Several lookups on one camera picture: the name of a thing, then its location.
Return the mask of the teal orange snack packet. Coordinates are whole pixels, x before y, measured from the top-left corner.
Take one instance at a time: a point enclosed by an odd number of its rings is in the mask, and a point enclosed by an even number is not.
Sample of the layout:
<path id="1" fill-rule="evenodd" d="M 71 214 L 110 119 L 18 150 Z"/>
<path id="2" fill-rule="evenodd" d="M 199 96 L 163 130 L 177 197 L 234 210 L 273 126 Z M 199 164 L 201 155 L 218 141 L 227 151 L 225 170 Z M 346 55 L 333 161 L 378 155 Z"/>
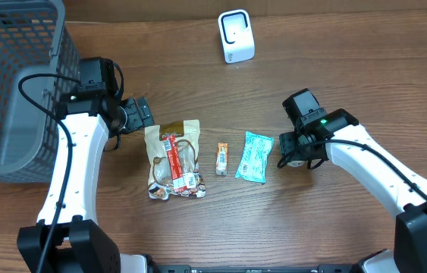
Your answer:
<path id="1" fill-rule="evenodd" d="M 249 182 L 266 182 L 268 156 L 275 140 L 271 137 L 258 135 L 247 131 L 245 133 L 243 154 L 235 174 Z"/>

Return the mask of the small orange white packet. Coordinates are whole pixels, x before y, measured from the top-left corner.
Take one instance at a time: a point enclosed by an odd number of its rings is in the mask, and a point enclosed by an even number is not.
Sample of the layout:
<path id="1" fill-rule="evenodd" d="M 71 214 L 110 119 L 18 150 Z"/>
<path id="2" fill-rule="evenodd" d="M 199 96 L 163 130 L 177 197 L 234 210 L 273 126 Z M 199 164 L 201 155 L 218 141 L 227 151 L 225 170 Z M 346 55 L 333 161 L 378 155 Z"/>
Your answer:
<path id="1" fill-rule="evenodd" d="M 218 143 L 215 172 L 219 176 L 226 176 L 228 172 L 228 144 Z"/>

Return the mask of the white brown snack wrapper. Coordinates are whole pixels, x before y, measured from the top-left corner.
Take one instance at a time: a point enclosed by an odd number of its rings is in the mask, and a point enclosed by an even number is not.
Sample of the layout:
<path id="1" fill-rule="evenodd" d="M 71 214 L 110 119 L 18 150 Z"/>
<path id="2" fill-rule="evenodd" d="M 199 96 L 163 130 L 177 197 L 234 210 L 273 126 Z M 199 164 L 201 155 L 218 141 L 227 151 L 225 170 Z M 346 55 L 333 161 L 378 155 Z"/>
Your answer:
<path id="1" fill-rule="evenodd" d="M 175 135 L 181 161 L 186 190 L 174 192 L 171 171 L 163 137 Z M 144 140 L 150 170 L 148 193 L 152 199 L 167 200 L 170 196 L 203 198 L 206 185 L 199 172 L 199 135 L 198 120 L 175 121 L 170 124 L 153 125 L 145 129 Z"/>

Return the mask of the green lid Knorr jar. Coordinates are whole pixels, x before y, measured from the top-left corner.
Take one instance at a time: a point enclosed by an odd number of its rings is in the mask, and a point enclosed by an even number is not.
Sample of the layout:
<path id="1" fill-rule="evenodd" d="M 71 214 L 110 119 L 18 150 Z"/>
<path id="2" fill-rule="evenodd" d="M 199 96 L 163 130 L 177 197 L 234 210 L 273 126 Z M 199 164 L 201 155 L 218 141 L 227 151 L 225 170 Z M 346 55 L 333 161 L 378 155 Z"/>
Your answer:
<path id="1" fill-rule="evenodd" d="M 290 161 L 287 163 L 288 166 L 293 167 L 293 168 L 298 168 L 302 165 L 306 164 L 306 161 Z"/>

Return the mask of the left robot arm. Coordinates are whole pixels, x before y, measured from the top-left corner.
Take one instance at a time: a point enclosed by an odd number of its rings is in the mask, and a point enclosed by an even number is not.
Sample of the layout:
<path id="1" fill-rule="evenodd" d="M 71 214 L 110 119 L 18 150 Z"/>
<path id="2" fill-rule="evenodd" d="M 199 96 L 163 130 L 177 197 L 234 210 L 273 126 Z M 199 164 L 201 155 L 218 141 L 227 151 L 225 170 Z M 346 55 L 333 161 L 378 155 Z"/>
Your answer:
<path id="1" fill-rule="evenodd" d="M 79 78 L 45 114 L 58 124 L 52 182 L 34 226 L 17 248 L 31 272 L 152 272 L 148 255 L 120 253 L 100 228 L 96 193 L 101 157 L 111 138 L 152 126 L 145 98 L 123 97 L 124 75 L 110 59 L 80 61 Z"/>

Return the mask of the red white snack bar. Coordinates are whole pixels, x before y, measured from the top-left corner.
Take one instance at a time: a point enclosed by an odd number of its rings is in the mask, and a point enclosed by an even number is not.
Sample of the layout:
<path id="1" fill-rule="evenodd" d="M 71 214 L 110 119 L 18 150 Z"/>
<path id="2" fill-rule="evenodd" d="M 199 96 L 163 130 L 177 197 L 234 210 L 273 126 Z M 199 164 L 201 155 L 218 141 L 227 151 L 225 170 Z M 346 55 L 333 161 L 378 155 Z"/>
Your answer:
<path id="1" fill-rule="evenodd" d="M 168 157 L 174 192 L 181 193 L 186 190 L 187 186 L 184 182 L 175 135 L 164 136 L 162 141 Z"/>

